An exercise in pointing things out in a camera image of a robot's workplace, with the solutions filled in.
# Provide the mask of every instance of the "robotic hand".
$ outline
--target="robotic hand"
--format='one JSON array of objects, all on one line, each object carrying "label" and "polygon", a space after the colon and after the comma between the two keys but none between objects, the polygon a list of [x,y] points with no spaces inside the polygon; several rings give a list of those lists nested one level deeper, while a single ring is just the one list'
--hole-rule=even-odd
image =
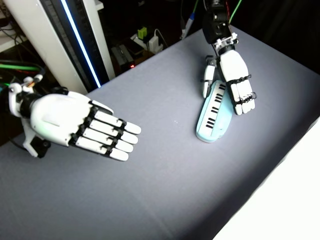
[{"label": "robotic hand", "polygon": [[136,135],[141,133],[139,126],[114,117],[109,107],[64,87],[38,95],[33,86],[42,78],[38,74],[26,77],[23,84],[9,85],[9,109],[21,118],[23,146],[33,157],[44,157],[53,142],[128,160],[138,142]]},{"label": "robotic hand", "polygon": [[218,52],[216,63],[209,64],[204,73],[203,97],[210,93],[216,68],[220,70],[229,89],[234,111],[237,115],[248,113],[255,108],[257,95],[249,82],[247,65],[235,51],[239,41],[236,33],[231,33],[225,3],[210,0],[203,18],[203,33],[206,41]]}]

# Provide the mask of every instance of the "gray table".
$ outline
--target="gray table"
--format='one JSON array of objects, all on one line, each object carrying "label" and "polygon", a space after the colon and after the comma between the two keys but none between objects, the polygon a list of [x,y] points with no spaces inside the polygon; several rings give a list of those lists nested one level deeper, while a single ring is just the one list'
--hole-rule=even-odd
[{"label": "gray table", "polygon": [[319,75],[234,30],[254,111],[215,143],[196,138],[213,50],[193,34],[89,94],[142,127],[129,161],[0,148],[0,239],[212,239],[320,114]]}]

